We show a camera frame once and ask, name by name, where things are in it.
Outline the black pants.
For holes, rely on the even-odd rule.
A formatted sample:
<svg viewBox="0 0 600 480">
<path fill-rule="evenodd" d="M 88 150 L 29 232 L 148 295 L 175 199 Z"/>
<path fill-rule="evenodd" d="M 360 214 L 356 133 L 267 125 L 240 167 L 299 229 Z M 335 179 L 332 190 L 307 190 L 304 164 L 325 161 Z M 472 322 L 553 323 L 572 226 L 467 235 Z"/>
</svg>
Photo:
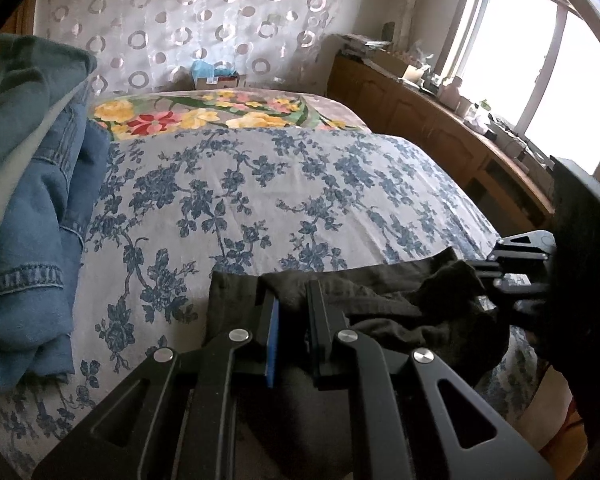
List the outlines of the black pants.
<svg viewBox="0 0 600 480">
<path fill-rule="evenodd" d="M 312 280 L 352 328 L 388 350 L 428 348 L 469 385 L 477 385 L 508 349 L 508 325 L 480 306 L 475 271 L 452 248 L 422 260 L 336 272 L 291 270 L 258 278 L 214 272 L 208 340 L 230 328 L 257 325 L 259 283 L 280 302 L 276 366 L 282 386 L 255 393 L 247 406 L 251 431 L 283 466 L 339 469 L 351 457 L 346 395 L 318 391 L 309 378 L 306 284 Z"/>
</svg>

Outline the wooden sideboard cabinet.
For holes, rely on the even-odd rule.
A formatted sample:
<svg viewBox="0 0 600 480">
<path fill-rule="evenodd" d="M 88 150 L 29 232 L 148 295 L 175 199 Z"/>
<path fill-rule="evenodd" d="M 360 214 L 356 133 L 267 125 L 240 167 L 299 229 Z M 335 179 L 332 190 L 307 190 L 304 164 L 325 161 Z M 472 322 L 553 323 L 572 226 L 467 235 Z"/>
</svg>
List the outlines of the wooden sideboard cabinet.
<svg viewBox="0 0 600 480">
<path fill-rule="evenodd" d="M 400 136 L 421 148 L 498 232 L 509 235 L 552 227 L 554 207 L 524 170 L 493 141 L 470 130 L 422 92 L 357 58 L 338 54 L 326 96 L 349 107 L 373 132 Z"/>
</svg>

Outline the blue floral bed sheet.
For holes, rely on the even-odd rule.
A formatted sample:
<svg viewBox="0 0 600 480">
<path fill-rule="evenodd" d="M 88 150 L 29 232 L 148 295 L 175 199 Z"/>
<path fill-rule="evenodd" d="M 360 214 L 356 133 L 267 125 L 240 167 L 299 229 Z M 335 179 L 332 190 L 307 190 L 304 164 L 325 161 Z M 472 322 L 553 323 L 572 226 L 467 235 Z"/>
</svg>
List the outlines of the blue floral bed sheet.
<svg viewBox="0 0 600 480">
<path fill-rule="evenodd" d="M 332 272 L 490 252 L 498 232 L 420 148 L 356 131 L 109 142 L 72 309 L 73 371 L 0 393 L 0 478 L 36 465 L 149 353 L 206 338 L 214 272 Z"/>
</svg>

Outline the clutter on cabinet top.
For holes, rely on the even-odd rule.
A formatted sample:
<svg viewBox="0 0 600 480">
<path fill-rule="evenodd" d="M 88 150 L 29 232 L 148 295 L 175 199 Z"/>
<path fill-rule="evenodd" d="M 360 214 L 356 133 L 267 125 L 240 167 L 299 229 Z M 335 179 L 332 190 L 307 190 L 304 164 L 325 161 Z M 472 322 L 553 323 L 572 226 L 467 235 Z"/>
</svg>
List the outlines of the clutter on cabinet top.
<svg viewBox="0 0 600 480">
<path fill-rule="evenodd" d="M 533 151 L 528 140 L 514 132 L 504 119 L 496 116 L 488 102 L 469 99 L 460 78 L 451 78 L 436 89 L 427 72 L 415 70 L 413 66 L 404 64 L 385 50 L 375 48 L 365 37 L 339 34 L 337 38 L 340 50 L 336 55 L 357 58 L 376 72 L 422 92 L 460 118 L 470 130 L 493 141 L 533 181 L 539 184 L 550 182 L 553 164 L 542 159 Z"/>
</svg>

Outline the blue denim jeans pile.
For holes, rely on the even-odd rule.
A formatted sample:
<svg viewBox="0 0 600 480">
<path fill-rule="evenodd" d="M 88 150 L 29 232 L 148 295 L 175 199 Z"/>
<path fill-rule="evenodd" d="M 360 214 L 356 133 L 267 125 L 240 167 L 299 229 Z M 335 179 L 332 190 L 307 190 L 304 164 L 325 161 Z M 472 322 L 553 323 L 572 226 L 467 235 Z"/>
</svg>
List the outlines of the blue denim jeans pile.
<svg viewBox="0 0 600 480">
<path fill-rule="evenodd" d="M 72 309 L 110 136 L 87 117 L 91 53 L 0 37 L 0 393 L 73 371 Z"/>
</svg>

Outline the colourful floral blanket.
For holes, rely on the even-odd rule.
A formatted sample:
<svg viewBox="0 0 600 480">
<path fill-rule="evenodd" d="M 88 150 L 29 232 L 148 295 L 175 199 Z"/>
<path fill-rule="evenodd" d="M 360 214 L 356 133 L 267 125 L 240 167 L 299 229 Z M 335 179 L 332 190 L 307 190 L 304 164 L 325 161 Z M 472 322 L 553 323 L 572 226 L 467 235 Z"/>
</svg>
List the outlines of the colourful floral blanket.
<svg viewBox="0 0 600 480">
<path fill-rule="evenodd" d="M 368 129 L 363 119 L 337 101 L 316 94 L 266 89 L 119 96 L 95 104 L 91 118 L 116 140 L 210 128 Z"/>
</svg>

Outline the circle patterned curtain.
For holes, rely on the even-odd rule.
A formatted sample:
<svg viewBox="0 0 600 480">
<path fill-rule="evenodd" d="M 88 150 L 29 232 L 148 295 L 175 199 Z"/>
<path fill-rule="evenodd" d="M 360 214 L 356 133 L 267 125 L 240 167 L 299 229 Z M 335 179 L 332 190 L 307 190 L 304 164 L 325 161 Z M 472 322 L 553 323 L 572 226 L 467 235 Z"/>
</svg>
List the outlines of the circle patterned curtain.
<svg viewBox="0 0 600 480">
<path fill-rule="evenodd" d="M 195 65 L 309 89 L 344 0 L 36 0 L 34 30 L 90 52 L 94 96 L 184 89 Z"/>
</svg>

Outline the blue item in box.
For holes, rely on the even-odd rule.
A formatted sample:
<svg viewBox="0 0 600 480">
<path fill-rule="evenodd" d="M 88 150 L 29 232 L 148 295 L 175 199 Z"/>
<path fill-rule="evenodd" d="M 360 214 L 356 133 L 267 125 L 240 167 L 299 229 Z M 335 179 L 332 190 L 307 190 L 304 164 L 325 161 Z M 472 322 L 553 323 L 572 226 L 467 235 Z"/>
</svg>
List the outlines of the blue item in box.
<svg viewBox="0 0 600 480">
<path fill-rule="evenodd" d="M 245 82 L 245 77 L 236 70 L 224 65 L 214 66 L 204 60 L 193 62 L 190 76 L 196 90 L 234 89 Z"/>
</svg>

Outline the window with white frame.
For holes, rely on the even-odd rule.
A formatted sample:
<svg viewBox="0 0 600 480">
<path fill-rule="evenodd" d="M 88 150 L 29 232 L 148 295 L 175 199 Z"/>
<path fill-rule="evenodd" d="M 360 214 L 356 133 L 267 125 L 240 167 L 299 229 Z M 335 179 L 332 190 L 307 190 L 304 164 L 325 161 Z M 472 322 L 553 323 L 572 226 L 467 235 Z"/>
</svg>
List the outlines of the window with white frame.
<svg viewBox="0 0 600 480">
<path fill-rule="evenodd" d="M 600 40 L 569 0 L 460 0 L 442 76 L 541 157 L 600 173 Z"/>
</svg>

